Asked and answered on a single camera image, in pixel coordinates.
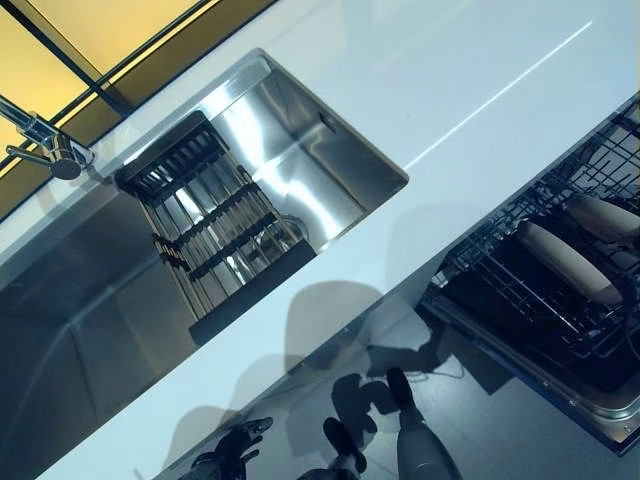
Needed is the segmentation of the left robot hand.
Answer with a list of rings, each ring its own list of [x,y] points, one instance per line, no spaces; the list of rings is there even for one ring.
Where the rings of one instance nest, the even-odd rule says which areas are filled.
[[[184,479],[245,479],[246,464],[259,455],[254,446],[272,425],[272,417],[236,424],[213,451],[196,457]]]

